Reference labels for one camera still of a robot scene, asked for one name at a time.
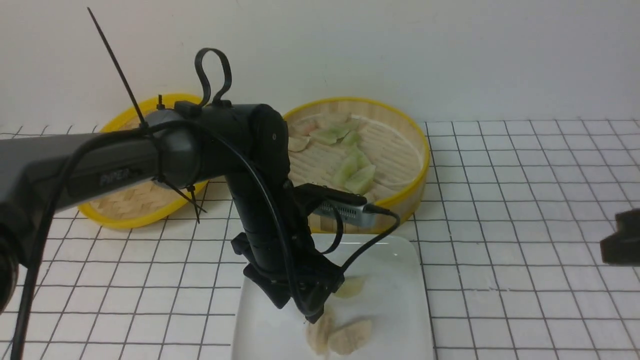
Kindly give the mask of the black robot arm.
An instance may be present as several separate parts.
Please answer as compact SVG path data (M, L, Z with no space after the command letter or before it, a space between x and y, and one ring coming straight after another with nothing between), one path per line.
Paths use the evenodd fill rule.
M315 248L307 217L326 199L290 178L288 128L266 104L151 112L137 129L1 141L1 308L27 279L18 323L28 323L55 212L143 182L181 192L225 177L243 233L232 242L243 273L277 308L295 301L309 322L325 312L343 272Z

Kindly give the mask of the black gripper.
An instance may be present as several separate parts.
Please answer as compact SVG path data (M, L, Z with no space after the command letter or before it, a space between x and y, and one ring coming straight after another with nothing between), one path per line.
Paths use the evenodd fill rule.
M338 248L342 238L342 233L336 234L329 248L319 251L310 234L295 234L286 245L275 238L261 248L240 233L231 240L231 247L247 259L244 276L278 309L293 300L307 321L315 324L325 314L328 298L345 282L345 271L326 256Z

